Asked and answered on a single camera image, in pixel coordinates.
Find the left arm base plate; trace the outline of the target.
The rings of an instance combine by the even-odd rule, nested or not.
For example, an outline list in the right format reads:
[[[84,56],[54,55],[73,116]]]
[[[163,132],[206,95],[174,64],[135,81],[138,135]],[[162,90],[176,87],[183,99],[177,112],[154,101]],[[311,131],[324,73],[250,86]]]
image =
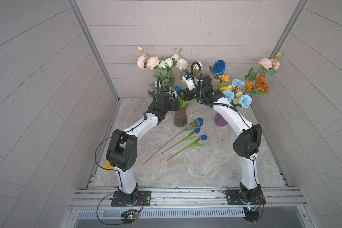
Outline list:
[[[112,197],[112,207],[140,207],[150,206],[151,191],[138,191],[135,190],[131,194],[126,194],[121,190],[117,190]]]

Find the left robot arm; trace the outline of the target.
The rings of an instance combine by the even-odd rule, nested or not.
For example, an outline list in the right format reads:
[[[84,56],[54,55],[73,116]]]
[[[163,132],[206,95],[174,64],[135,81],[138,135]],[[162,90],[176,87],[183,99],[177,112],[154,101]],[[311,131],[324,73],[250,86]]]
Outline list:
[[[101,142],[103,144],[110,141],[105,156],[107,163],[101,166],[97,159],[95,163],[107,172],[117,173],[119,186],[116,196],[125,204],[134,205],[137,202],[138,184],[134,178],[133,166],[137,159],[138,140],[159,125],[169,111],[175,111],[176,105],[175,96],[165,91],[162,78],[158,77],[156,94],[143,117],[124,130],[115,130]]]

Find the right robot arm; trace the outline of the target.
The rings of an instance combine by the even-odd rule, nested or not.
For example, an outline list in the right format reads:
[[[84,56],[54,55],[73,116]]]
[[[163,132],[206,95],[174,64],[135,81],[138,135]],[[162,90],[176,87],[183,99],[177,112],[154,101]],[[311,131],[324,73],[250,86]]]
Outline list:
[[[211,78],[202,75],[199,62],[191,64],[190,73],[182,77],[186,89],[178,92],[185,101],[196,99],[205,106],[210,106],[219,113],[237,135],[233,143],[234,152],[240,157],[242,179],[239,198],[245,204],[251,204],[262,195],[257,178],[257,153],[261,145],[262,127],[254,125],[244,118],[228,101],[221,91],[214,90]]]

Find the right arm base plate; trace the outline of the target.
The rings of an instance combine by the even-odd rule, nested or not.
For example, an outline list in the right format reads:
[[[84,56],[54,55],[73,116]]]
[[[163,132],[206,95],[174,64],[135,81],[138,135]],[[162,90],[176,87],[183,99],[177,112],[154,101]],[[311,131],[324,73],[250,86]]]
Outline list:
[[[245,190],[224,190],[227,197],[228,205],[265,205],[266,200],[262,190],[245,191]]]

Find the pink glass vase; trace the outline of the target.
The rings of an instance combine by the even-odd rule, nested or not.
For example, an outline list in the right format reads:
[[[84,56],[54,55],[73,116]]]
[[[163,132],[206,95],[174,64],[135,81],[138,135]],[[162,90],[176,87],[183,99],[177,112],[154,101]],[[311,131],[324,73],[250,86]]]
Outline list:
[[[181,108],[180,110],[175,111],[173,123],[176,127],[185,127],[186,126],[186,124],[188,122],[188,118],[187,118],[187,114],[186,114],[187,107],[188,107],[188,105],[186,105],[184,108]]]

